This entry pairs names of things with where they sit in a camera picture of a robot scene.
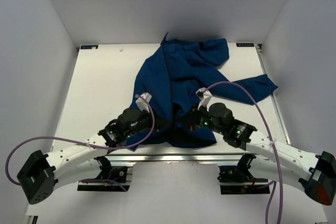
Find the blue jacket with black lining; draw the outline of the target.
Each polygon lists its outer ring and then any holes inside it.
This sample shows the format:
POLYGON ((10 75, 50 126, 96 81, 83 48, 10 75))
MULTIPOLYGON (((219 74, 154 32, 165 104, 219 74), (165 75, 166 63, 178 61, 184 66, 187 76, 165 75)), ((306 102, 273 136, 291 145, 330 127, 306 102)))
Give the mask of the blue jacket with black lining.
POLYGON ((238 80, 237 87, 229 85, 228 79, 218 67, 229 60, 229 47, 225 38, 204 41, 163 39, 159 49, 143 63, 135 83, 134 95, 149 93, 153 111, 167 120, 161 132, 154 131, 147 140, 147 132, 127 140, 131 150, 136 142, 145 144, 169 143, 179 148, 201 148, 216 144, 217 140, 208 129, 191 132, 176 120, 186 115, 193 105, 199 103, 196 91, 207 88, 213 95, 240 103, 259 102, 271 95, 277 86, 264 74, 238 80))

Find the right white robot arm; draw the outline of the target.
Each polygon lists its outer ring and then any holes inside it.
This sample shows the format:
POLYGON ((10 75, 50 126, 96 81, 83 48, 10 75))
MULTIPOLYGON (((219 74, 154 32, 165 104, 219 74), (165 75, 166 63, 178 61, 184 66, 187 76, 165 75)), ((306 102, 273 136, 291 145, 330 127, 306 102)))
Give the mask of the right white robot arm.
POLYGON ((273 142, 254 126, 235 119, 223 103, 214 103, 209 108, 195 105, 178 122, 188 129, 209 129, 222 135, 228 145, 256 154, 238 166, 241 180, 247 182, 254 177, 282 181, 322 205, 332 205, 335 197, 332 154, 324 151, 318 155, 273 142))

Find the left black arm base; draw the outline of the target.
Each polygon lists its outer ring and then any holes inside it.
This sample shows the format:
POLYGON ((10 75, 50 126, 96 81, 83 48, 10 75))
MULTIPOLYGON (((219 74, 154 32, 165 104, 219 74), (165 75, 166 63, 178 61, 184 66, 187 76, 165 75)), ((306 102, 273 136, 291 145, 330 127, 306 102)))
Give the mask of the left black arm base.
POLYGON ((106 157, 97 157, 99 174, 96 177, 82 180, 77 191, 127 192, 132 180, 132 168, 111 165, 106 157))

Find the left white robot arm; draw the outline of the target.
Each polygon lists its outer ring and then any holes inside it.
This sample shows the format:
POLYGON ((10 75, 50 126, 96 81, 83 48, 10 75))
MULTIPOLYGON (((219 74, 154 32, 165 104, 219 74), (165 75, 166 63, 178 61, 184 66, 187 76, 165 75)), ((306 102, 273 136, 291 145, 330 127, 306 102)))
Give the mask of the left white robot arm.
POLYGON ((144 132, 142 140, 169 125, 150 106, 149 93, 137 96, 137 108, 125 109, 117 119, 84 142, 44 154, 33 152, 17 174, 28 203, 38 204, 52 192, 77 181, 112 181, 119 170, 112 167, 107 155, 126 145, 126 141, 144 132))

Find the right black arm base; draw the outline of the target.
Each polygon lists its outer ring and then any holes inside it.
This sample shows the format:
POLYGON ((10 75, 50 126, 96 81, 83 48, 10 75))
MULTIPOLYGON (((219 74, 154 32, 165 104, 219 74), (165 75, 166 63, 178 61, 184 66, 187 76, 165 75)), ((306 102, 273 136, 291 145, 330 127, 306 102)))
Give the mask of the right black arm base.
POLYGON ((217 180, 222 195, 260 195, 270 194, 270 182, 264 178, 256 178, 250 173, 253 154, 244 154, 236 165, 221 165, 218 167, 217 180))

